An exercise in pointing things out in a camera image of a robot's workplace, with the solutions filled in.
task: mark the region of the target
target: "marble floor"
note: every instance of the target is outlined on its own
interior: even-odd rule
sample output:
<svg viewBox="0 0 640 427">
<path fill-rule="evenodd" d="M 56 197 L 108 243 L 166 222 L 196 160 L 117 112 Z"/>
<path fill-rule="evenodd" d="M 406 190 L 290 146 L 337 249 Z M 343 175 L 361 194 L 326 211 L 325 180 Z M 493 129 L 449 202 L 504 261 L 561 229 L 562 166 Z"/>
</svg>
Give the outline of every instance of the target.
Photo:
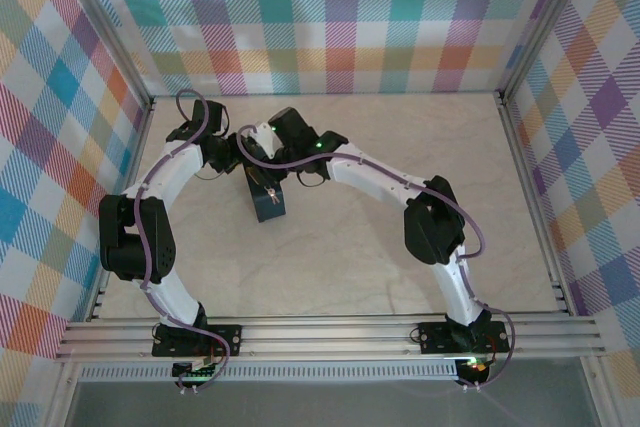
<svg viewBox="0 0 640 427">
<path fill-rule="evenodd" d="M 449 180 L 487 238 L 470 262 L 478 295 L 504 310 L 555 310 L 536 235 L 490 94 L 229 97 L 231 128 L 293 106 L 407 173 Z M 185 102 L 189 107 L 192 101 Z M 159 100 L 140 173 L 182 119 Z M 209 167 L 203 177 L 215 174 Z M 348 186 L 283 183 L 287 215 L 259 224 L 240 169 L 192 178 L 169 213 L 174 268 L 210 316 L 444 312 L 428 266 L 404 247 L 402 212 Z M 478 243 L 465 229 L 467 248 Z M 132 284 L 111 276 L 103 318 L 154 317 Z"/>
</svg>

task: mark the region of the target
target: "purple cable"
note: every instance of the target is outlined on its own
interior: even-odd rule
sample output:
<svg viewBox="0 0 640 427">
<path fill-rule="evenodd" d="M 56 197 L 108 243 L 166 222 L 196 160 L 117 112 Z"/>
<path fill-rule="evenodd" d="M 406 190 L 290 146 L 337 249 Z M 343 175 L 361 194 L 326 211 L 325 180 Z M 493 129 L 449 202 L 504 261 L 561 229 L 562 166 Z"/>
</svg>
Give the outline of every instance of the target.
<svg viewBox="0 0 640 427">
<path fill-rule="evenodd" d="M 247 159 L 249 159 L 251 162 L 256 164 L 258 167 L 262 167 L 264 169 L 272 169 L 272 170 L 287 170 L 287 169 L 293 169 L 295 167 L 300 167 L 302 165 L 305 165 L 320 159 L 347 159 L 347 160 L 353 160 L 354 162 L 364 164 L 367 167 L 371 167 L 372 169 L 377 170 L 381 174 L 384 174 L 387 177 L 390 177 L 391 179 L 397 182 L 400 182 L 401 184 L 404 184 L 405 188 L 410 187 L 412 189 L 416 189 L 428 195 L 431 195 L 438 200 L 441 200 L 442 202 L 447 204 L 449 207 L 454 209 L 456 212 L 458 212 L 462 217 L 464 217 L 464 219 L 467 222 L 469 222 L 469 225 L 471 226 L 475 234 L 478 236 L 478 241 L 480 242 L 480 248 L 472 254 L 461 255 L 460 256 L 461 259 L 473 259 L 475 257 L 479 257 L 484 252 L 486 242 L 484 239 L 484 235 L 480 230 L 480 226 L 476 223 L 475 220 L 471 218 L 471 216 L 462 207 L 456 204 L 449 197 L 442 195 L 440 192 L 436 192 L 435 190 L 429 189 L 424 185 L 418 185 L 418 184 L 414 184 L 413 182 L 407 182 L 405 178 L 395 174 L 394 172 L 391 172 L 390 170 L 384 168 L 379 164 L 376 164 L 375 162 L 370 161 L 369 159 L 358 157 L 357 155 L 353 155 L 353 154 L 343 154 L 341 152 L 328 152 L 326 154 L 316 154 L 316 155 L 307 157 L 306 159 L 296 160 L 295 162 L 286 162 L 284 164 L 268 164 L 266 162 L 262 162 L 256 159 L 255 157 L 253 157 L 249 152 L 247 152 L 247 149 L 245 149 L 244 145 L 242 145 L 242 133 L 245 130 L 252 130 L 253 132 L 257 132 L 258 129 L 256 128 L 255 125 L 245 125 L 241 129 L 239 129 L 238 133 L 236 134 L 236 141 L 238 143 L 238 148 L 240 149 L 240 152 L 242 152 L 242 155 L 244 155 Z"/>
<path fill-rule="evenodd" d="M 147 299 L 149 300 L 149 303 L 153 306 L 154 309 L 156 309 L 156 311 L 160 314 L 161 317 L 166 317 L 167 320 L 169 320 L 169 322 L 177 325 L 178 327 L 182 327 L 183 329 L 190 330 L 191 332 L 195 332 L 196 334 L 207 335 L 209 337 L 212 337 L 213 339 L 215 339 L 218 342 L 220 342 L 220 345 L 222 345 L 224 347 L 225 355 L 224 355 L 224 358 L 222 360 L 222 364 L 220 365 L 219 368 L 216 369 L 216 371 L 213 374 L 213 376 L 209 380 L 207 380 L 204 384 L 202 384 L 200 387 L 198 387 L 194 392 L 208 389 L 211 386 L 211 384 L 213 384 L 213 382 L 218 377 L 220 377 L 220 375 L 222 375 L 222 372 L 224 371 L 225 367 L 229 363 L 229 357 L 230 357 L 230 352 L 231 352 L 231 347 L 229 347 L 229 343 L 226 340 L 224 340 L 224 337 L 221 337 L 218 334 L 215 334 L 213 332 L 209 332 L 208 330 L 198 329 L 197 327 L 194 327 L 193 325 L 185 324 L 184 322 L 181 322 L 178 319 L 174 319 L 173 317 L 171 317 L 170 315 L 168 315 L 166 312 L 164 312 L 162 310 L 162 307 L 160 307 L 158 305 L 158 303 L 151 296 L 151 294 L 146 294 L 146 295 L 147 295 Z M 185 376 L 185 374 L 180 374 L 180 376 L 178 377 L 178 386 L 181 389 L 184 389 L 184 385 L 182 384 L 182 379 L 184 378 L 184 376 Z"/>
<path fill-rule="evenodd" d="M 182 89 L 182 90 L 180 90 L 176 94 L 176 105 L 178 107 L 178 110 L 182 114 L 182 116 L 185 119 L 187 119 L 187 116 L 185 115 L 184 111 L 182 110 L 182 107 L 180 106 L 180 96 L 182 96 L 185 93 L 191 93 L 191 94 L 196 95 L 198 98 L 200 98 L 200 100 L 204 103 L 204 105 L 207 105 L 207 101 L 205 100 L 205 98 L 201 94 L 199 94 L 198 92 L 196 92 L 193 89 Z M 200 126 L 200 128 L 195 132 L 195 134 L 193 134 L 191 137 L 189 137 L 186 142 L 184 142 L 183 144 L 179 145 L 178 147 L 173 149 L 171 152 L 169 152 L 167 155 L 165 155 L 160 160 L 158 160 L 158 162 L 156 162 L 156 164 L 151 168 L 149 173 L 147 173 L 145 178 L 142 179 L 142 183 L 140 184 L 140 187 L 138 188 L 138 191 L 136 192 L 136 197 L 135 197 L 135 200 L 133 202 L 133 218 L 135 220 L 136 227 L 138 228 L 138 232 L 140 234 L 140 239 L 142 240 L 142 248 L 144 250 L 145 272 L 144 272 L 144 280 L 142 281 L 142 284 L 140 284 L 140 289 L 142 289 L 145 292 L 146 292 L 146 290 L 147 290 L 147 288 L 149 286 L 149 280 L 151 280 L 151 271 L 152 271 L 152 268 L 153 268 L 153 265 L 152 265 L 153 262 L 151 260 L 151 246 L 149 244 L 149 240 L 147 239 L 147 234 L 144 231 L 144 227 L 142 226 L 142 219 L 140 217 L 140 202 L 142 200 L 142 194 L 144 194 L 144 192 L 146 190 L 145 185 L 149 185 L 149 182 L 151 182 L 151 179 L 153 179 L 153 177 L 158 173 L 158 171 L 162 168 L 162 166 L 167 163 L 167 161 L 170 158 L 172 158 L 176 154 L 182 152 L 184 149 L 189 147 L 198 137 L 200 137 L 200 135 L 207 128 L 207 123 L 208 122 L 209 122 L 209 109 L 204 109 L 204 119 L 202 121 L 202 125 Z"/>
<path fill-rule="evenodd" d="M 287 163 L 283 163 L 283 164 L 268 164 L 266 162 L 262 162 L 256 158 L 254 158 L 249 152 L 247 152 L 247 150 L 245 149 L 244 145 L 242 145 L 242 133 L 246 130 L 252 130 L 253 132 L 257 131 L 257 128 L 253 125 L 245 125 L 244 127 L 242 127 L 241 129 L 238 130 L 237 136 L 236 136 L 236 141 L 238 143 L 238 148 L 240 149 L 240 152 L 242 152 L 242 155 L 244 155 L 247 159 L 249 159 L 251 162 L 253 162 L 254 164 L 256 164 L 259 167 L 265 168 L 265 169 L 275 169 L 275 170 L 284 170 L 284 169 L 293 169 L 295 167 L 300 167 L 302 165 L 308 164 L 310 162 L 314 162 L 316 160 L 320 160 L 320 159 L 333 159 L 333 158 L 338 158 L 338 159 L 347 159 L 347 160 L 353 160 L 354 162 L 358 162 L 361 164 L 364 164 L 368 167 L 371 167 L 372 169 L 377 170 L 378 172 L 386 175 L 387 177 L 390 177 L 391 179 L 401 183 L 401 184 L 405 184 L 406 187 L 410 187 L 416 190 L 419 190 L 421 192 L 425 192 L 428 195 L 431 195 L 433 197 L 435 197 L 438 200 L 441 200 L 442 202 L 444 202 L 445 204 L 447 204 L 448 206 L 450 206 L 451 208 L 453 208 L 456 212 L 458 212 L 462 217 L 464 217 L 464 219 L 469 223 L 469 225 L 471 226 L 471 228 L 473 229 L 473 231 L 475 232 L 475 234 L 478 236 L 478 241 L 480 242 L 480 248 L 472 253 L 472 254 L 463 254 L 460 255 L 458 257 L 459 260 L 464 260 L 464 259 L 473 259 L 476 257 L 479 257 L 485 249 L 486 246 L 486 242 L 484 239 L 484 235 L 482 234 L 482 231 L 480 230 L 480 226 L 475 222 L 475 220 L 473 220 L 473 218 L 462 208 L 460 207 L 458 204 L 456 204 L 454 201 L 452 201 L 451 199 L 449 199 L 448 197 L 442 195 L 439 192 L 436 192 L 435 190 L 429 189 L 423 185 L 418 185 L 418 184 L 414 184 L 413 182 L 407 182 L 406 179 L 404 179 L 403 177 L 395 174 L 394 172 L 391 172 L 390 170 L 386 169 L 385 167 L 372 162 L 368 159 L 365 158 L 361 158 L 358 157 L 357 155 L 353 155 L 353 154 L 344 154 L 341 152 L 329 152 L 326 154 L 316 154 L 316 155 L 312 155 L 310 157 L 307 157 L 306 159 L 302 159 L 302 160 L 297 160 L 295 162 L 287 162 Z M 483 383 L 482 385 L 489 385 L 491 383 L 493 383 L 497 378 L 500 377 L 500 375 L 504 372 L 505 367 L 507 366 L 507 364 L 511 361 L 511 357 L 513 357 L 513 352 L 515 350 L 515 343 L 516 343 L 516 331 L 515 331 L 515 326 L 513 325 L 513 320 L 511 319 L 511 317 L 509 316 L 509 314 L 507 314 L 506 312 L 500 310 L 500 309 L 496 309 L 495 307 L 490 307 L 488 304 L 485 304 L 484 302 L 481 302 L 480 300 L 478 300 L 475 292 L 473 291 L 473 289 L 471 288 L 471 284 L 469 282 L 469 279 L 467 278 L 467 274 L 464 271 L 464 268 L 462 265 L 460 265 L 460 273 L 462 274 L 462 281 L 464 282 L 464 285 L 469 293 L 469 295 L 471 296 L 471 298 L 473 299 L 473 301 L 475 303 L 477 303 L 479 306 L 481 306 L 484 309 L 487 309 L 489 312 L 495 313 L 495 314 L 500 314 L 503 315 L 505 317 L 505 319 L 507 320 L 507 323 L 509 324 L 509 328 L 511 329 L 511 347 L 509 349 L 509 354 L 507 355 L 507 358 L 505 359 L 504 363 L 502 364 L 502 368 L 498 371 L 498 373 L 493 376 L 491 379 L 489 379 L 487 382 Z"/>
<path fill-rule="evenodd" d="M 476 293 L 473 291 L 473 288 L 471 287 L 471 282 L 469 282 L 469 278 L 467 277 L 467 273 L 464 271 L 464 267 L 462 263 L 458 264 L 458 266 L 460 267 L 460 275 L 462 277 L 462 282 L 464 283 L 464 286 L 467 289 L 467 292 L 469 292 L 469 295 L 471 296 L 473 301 L 483 309 L 486 309 L 489 312 L 491 312 L 492 314 L 502 315 L 505 319 L 507 319 L 507 323 L 509 324 L 509 330 L 511 330 L 511 345 L 509 346 L 509 353 L 507 354 L 507 358 L 504 359 L 504 362 L 502 363 L 500 370 L 496 374 L 494 374 L 493 377 L 491 377 L 489 380 L 487 380 L 482 384 L 483 386 L 490 385 L 490 384 L 493 384 L 498 378 L 500 378 L 505 368 L 507 367 L 507 364 L 511 362 L 513 353 L 516 350 L 516 327 L 513 324 L 513 319 L 511 319 L 511 316 L 507 314 L 504 310 L 491 307 L 489 304 L 486 304 L 478 299 L 478 297 L 476 296 Z"/>
<path fill-rule="evenodd" d="M 180 111 L 180 113 L 185 119 L 189 120 L 185 115 L 184 111 L 182 110 L 182 107 L 180 106 L 180 97 L 185 93 L 194 94 L 196 97 L 198 97 L 202 101 L 204 105 L 207 105 L 207 101 L 199 92 L 196 92 L 193 89 L 181 89 L 176 94 L 176 105 L 178 107 L 178 110 Z M 142 180 L 142 183 L 140 184 L 140 187 L 136 192 L 136 197 L 133 202 L 133 217 L 135 220 L 136 227 L 138 228 L 138 233 L 140 234 L 140 240 L 142 242 L 142 249 L 144 250 L 144 258 L 145 258 L 144 280 L 140 284 L 140 289 L 146 293 L 147 299 L 149 299 L 149 302 L 151 303 L 153 308 L 156 309 L 156 311 L 160 314 L 161 317 L 165 317 L 169 322 L 179 327 L 182 327 L 183 329 L 190 330 L 197 334 L 207 335 L 215 339 L 216 341 L 220 342 L 220 344 L 225 349 L 225 356 L 224 356 L 224 360 L 222 361 L 222 365 L 220 366 L 219 369 L 216 369 L 216 373 L 213 375 L 213 377 L 211 377 L 211 379 L 209 379 L 207 382 L 202 384 L 198 390 L 204 390 L 208 388 L 211 385 L 211 383 L 220 376 L 225 366 L 229 362 L 229 356 L 231 355 L 231 348 L 229 347 L 229 344 L 227 343 L 227 341 L 224 340 L 224 338 L 222 338 L 221 336 L 214 334 L 213 332 L 209 332 L 207 330 L 198 329 L 197 327 L 193 327 L 192 325 L 185 324 L 184 322 L 181 322 L 180 320 L 171 317 L 167 312 L 162 310 L 162 307 L 160 307 L 158 303 L 153 299 L 153 297 L 147 292 L 149 281 L 151 279 L 151 271 L 153 269 L 153 261 L 151 259 L 151 245 L 149 244 L 149 239 L 147 238 L 147 234 L 144 231 L 144 226 L 142 225 L 142 219 L 140 217 L 140 202 L 142 200 L 142 194 L 146 190 L 145 186 L 151 182 L 151 180 L 156 175 L 156 173 L 162 168 L 162 166 L 169 159 L 173 158 L 176 154 L 179 154 L 184 149 L 189 147 L 204 132 L 204 130 L 207 128 L 208 122 L 209 122 L 209 109 L 204 109 L 204 119 L 202 120 L 202 125 L 200 126 L 200 128 L 195 132 L 195 134 L 189 137 L 189 139 L 187 139 L 183 144 L 179 145 L 178 147 L 173 149 L 170 153 L 168 153 L 167 155 L 162 157 L 160 160 L 158 160 L 158 162 L 156 162 L 156 164 L 151 168 L 151 170 L 149 170 L 149 173 Z M 184 387 L 182 385 L 183 377 L 184 377 L 184 374 L 178 378 L 178 385 L 180 386 L 180 388 Z"/>
</svg>

